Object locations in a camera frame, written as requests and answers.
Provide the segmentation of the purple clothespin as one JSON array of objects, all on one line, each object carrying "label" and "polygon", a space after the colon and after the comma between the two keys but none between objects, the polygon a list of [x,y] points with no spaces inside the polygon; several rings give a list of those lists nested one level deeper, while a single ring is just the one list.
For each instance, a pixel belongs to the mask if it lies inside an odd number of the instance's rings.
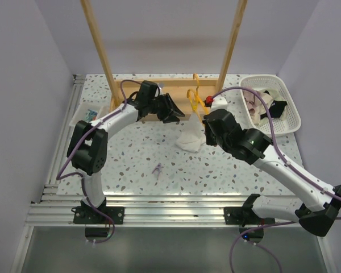
[{"label": "purple clothespin", "polygon": [[162,172],[163,165],[161,163],[158,163],[156,167],[153,169],[152,174],[155,176],[155,178],[158,180],[160,177],[160,174]]}]

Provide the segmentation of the yellow clothespin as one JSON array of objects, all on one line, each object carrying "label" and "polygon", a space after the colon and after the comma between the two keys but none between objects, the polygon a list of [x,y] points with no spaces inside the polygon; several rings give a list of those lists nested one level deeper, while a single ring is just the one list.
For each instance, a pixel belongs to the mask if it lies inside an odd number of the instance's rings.
[{"label": "yellow clothespin", "polygon": [[198,102],[191,100],[190,105],[191,105],[192,111],[196,113],[198,111]]}]

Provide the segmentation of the orange plastic hanger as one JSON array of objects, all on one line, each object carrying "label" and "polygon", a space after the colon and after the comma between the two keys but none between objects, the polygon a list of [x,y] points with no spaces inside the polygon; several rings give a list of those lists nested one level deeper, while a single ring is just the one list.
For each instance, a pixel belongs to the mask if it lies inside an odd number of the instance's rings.
[{"label": "orange plastic hanger", "polygon": [[[201,99],[201,97],[199,95],[199,88],[200,88],[201,84],[200,84],[199,76],[197,73],[193,74],[193,80],[196,81],[196,88],[195,89],[192,89],[192,88],[188,89],[186,92],[186,97],[189,100],[189,103],[191,100],[197,101],[198,106],[200,105],[201,108],[203,109],[204,114],[207,115],[207,114],[209,114],[210,111],[205,106],[204,101]],[[203,127],[205,127],[205,124],[203,123],[203,119],[202,119],[199,111],[197,111],[196,113],[192,111],[191,115],[195,115],[198,118],[198,120],[200,121],[200,123],[203,125]]]}]

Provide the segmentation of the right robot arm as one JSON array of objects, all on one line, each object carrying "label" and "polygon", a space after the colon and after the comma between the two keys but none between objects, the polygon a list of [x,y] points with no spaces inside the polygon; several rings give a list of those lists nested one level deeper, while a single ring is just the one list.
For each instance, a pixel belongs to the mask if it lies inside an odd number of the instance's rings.
[{"label": "right robot arm", "polygon": [[296,196],[251,194],[242,206],[224,209],[228,224],[273,224],[279,219],[296,222],[313,235],[327,235],[341,208],[341,185],[318,179],[283,154],[260,130],[241,128],[225,109],[211,112],[202,122],[208,145],[217,145],[233,158],[266,172]]}]

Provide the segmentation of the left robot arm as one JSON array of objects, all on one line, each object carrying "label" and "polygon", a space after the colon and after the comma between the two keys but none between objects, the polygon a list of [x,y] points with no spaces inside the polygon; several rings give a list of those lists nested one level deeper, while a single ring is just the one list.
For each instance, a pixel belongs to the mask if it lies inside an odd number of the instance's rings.
[{"label": "left robot arm", "polygon": [[114,111],[91,122],[80,120],[74,127],[65,164],[71,164],[81,178],[83,197],[80,206],[72,209],[75,224],[122,222],[123,210],[109,208],[102,190],[101,170],[111,137],[149,114],[163,123],[178,122],[185,115],[157,83],[144,80],[139,85]]}]

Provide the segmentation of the white underwear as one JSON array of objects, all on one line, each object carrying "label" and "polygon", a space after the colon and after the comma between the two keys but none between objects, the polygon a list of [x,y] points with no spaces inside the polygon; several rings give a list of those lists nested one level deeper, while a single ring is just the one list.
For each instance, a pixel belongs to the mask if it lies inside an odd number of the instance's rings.
[{"label": "white underwear", "polygon": [[196,113],[192,113],[175,145],[187,152],[197,153],[201,146],[206,143],[203,123]]}]

